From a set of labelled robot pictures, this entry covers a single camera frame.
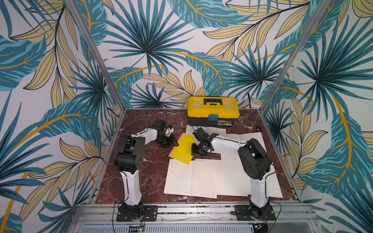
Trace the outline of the yellow cover notebook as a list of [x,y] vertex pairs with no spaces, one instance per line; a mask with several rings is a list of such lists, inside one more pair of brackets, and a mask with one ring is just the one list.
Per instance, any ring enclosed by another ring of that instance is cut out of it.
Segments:
[[218,186],[217,161],[194,160],[189,165],[175,159],[169,161],[165,194],[216,199]]
[[177,142],[178,146],[171,150],[169,157],[188,166],[193,158],[191,148],[192,144],[196,143],[196,138],[182,133]]

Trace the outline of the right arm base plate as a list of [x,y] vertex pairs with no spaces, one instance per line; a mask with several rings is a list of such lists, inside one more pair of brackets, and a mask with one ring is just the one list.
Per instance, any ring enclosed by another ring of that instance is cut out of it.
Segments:
[[238,221],[267,221],[276,220],[275,212],[271,205],[262,208],[251,205],[235,205],[234,212]]

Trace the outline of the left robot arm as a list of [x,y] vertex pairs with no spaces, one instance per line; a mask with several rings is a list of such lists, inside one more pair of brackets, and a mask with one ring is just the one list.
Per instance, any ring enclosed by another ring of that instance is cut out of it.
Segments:
[[147,217],[155,221],[157,206],[146,207],[140,190],[139,171],[144,163],[145,146],[156,142],[162,148],[178,146],[174,128],[163,120],[135,134],[121,136],[114,155],[114,165],[120,172],[124,185],[124,200],[119,203],[116,221],[142,221]]

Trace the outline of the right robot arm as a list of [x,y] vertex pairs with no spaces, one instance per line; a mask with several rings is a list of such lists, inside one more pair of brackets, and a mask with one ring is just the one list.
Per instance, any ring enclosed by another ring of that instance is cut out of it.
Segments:
[[193,136],[197,143],[191,146],[192,155],[206,156],[211,151],[227,152],[240,158],[244,172],[250,177],[252,192],[249,209],[243,212],[243,215],[257,221],[264,220],[271,212],[266,179],[270,175],[273,162],[260,142],[255,138],[243,142],[216,133],[209,135],[203,128],[196,129]]

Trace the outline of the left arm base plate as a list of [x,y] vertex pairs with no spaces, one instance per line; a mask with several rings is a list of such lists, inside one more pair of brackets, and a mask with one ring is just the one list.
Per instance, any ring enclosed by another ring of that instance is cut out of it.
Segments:
[[146,222],[155,222],[158,214],[156,205],[127,205],[122,204],[118,207],[116,217],[117,222],[135,222],[145,220]]

